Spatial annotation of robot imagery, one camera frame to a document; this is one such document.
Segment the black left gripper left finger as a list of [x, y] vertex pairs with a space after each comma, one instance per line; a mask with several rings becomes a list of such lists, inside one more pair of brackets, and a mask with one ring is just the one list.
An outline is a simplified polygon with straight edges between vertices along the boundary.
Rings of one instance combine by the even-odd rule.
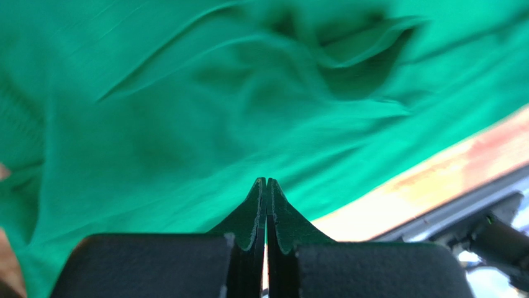
[[107, 233], [72, 251], [52, 297], [260, 297], [265, 178], [206, 233]]

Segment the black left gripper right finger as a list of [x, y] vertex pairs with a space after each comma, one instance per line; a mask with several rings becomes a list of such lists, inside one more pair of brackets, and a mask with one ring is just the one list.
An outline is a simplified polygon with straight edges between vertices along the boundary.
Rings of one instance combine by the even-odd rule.
[[466, 275], [431, 243], [338, 242], [267, 183], [270, 297], [472, 297]]

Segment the green t shirt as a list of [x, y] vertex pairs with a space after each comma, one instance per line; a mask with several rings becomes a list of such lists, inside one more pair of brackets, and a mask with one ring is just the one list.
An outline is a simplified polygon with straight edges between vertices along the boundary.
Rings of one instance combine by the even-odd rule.
[[103, 232], [309, 219], [528, 103], [527, 1], [2, 1], [1, 227], [30, 297]]

